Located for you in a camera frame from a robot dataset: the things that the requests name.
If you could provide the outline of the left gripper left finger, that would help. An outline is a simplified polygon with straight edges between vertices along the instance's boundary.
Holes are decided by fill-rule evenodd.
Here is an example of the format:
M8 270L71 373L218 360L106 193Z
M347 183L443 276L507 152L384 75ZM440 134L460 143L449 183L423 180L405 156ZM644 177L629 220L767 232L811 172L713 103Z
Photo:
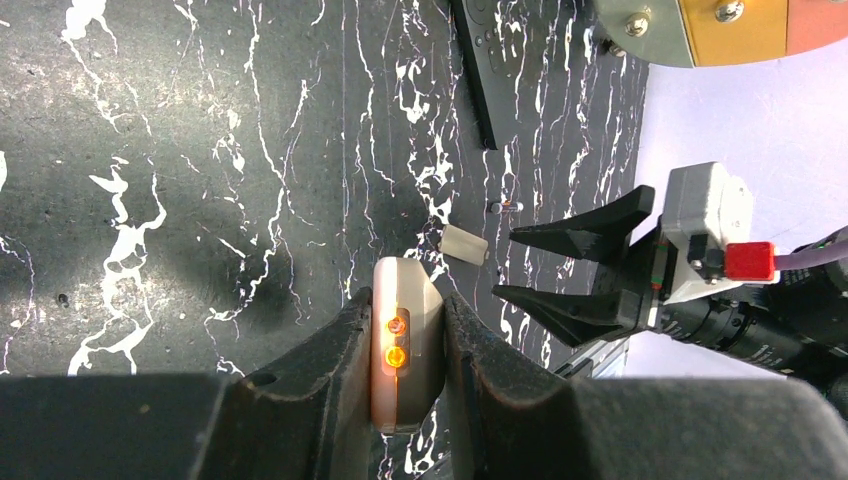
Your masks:
M158 373L1 381L5 479L364 479L369 288L234 379Z

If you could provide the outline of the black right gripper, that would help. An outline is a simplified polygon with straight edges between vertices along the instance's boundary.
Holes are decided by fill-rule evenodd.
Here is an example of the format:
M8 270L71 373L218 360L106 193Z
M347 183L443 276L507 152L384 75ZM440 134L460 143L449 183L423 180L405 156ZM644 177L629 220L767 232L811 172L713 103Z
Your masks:
M576 260L608 263L629 245L633 230L654 207L655 189L640 185L591 211L546 224L512 229L512 242ZM569 347L614 341L648 329L660 229L654 227L611 264L599 265L593 295L497 285L492 293L520 308Z

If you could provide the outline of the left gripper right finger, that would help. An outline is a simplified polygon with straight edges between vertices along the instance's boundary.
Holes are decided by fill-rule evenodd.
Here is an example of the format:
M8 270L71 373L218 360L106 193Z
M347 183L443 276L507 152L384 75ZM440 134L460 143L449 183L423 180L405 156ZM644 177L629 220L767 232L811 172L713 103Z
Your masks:
M847 428L795 380L563 379L444 301L458 479L843 479Z

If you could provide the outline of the beige battery cover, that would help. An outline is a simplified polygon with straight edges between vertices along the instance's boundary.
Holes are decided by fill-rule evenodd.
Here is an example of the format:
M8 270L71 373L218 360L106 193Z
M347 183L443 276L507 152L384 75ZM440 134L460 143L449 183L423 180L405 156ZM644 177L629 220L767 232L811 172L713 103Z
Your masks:
M438 248L444 255L475 266L482 266L489 255L487 240L454 225L444 227Z

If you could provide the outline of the white remote control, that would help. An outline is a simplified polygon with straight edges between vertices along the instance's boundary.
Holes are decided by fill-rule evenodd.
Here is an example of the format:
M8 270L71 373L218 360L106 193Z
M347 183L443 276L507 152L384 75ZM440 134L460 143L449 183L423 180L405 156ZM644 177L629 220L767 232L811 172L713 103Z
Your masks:
M371 307L371 421L385 435L414 433L445 384L443 297L418 260L384 257Z

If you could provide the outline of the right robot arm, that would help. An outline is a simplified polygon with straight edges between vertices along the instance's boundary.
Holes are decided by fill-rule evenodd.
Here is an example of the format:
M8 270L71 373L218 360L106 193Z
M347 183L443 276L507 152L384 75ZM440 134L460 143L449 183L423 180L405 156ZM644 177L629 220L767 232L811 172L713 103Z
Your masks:
M655 192L639 186L594 210L519 227L510 239L597 264L592 291L559 294L497 285L495 296L520 308L571 347L650 331L791 378L847 409L847 263L788 271L767 285L743 285L685 302L671 299L678 250L658 229L632 241Z

